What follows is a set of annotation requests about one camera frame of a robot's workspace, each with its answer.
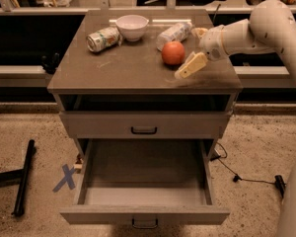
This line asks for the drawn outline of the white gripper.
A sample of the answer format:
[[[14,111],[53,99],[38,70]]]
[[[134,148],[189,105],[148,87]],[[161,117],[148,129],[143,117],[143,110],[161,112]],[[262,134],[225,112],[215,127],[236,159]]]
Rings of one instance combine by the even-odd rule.
[[[222,40],[223,30],[223,25],[211,29],[193,28],[191,30],[192,35],[200,39],[199,47],[202,52],[195,53],[193,51],[187,57],[185,63],[175,72],[176,79],[185,79],[204,68],[208,59],[218,61],[228,56]]]

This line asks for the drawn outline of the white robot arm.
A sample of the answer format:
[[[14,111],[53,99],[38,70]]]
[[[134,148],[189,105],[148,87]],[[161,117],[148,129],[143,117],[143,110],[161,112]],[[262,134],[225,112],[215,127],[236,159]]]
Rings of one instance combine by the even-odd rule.
[[[199,53],[191,53],[175,77],[184,79],[202,69],[208,61],[232,54],[276,53],[296,87],[296,21],[291,10],[278,0],[265,0],[247,20],[211,29],[198,28]],[[296,237],[296,162],[283,194],[276,237]]]

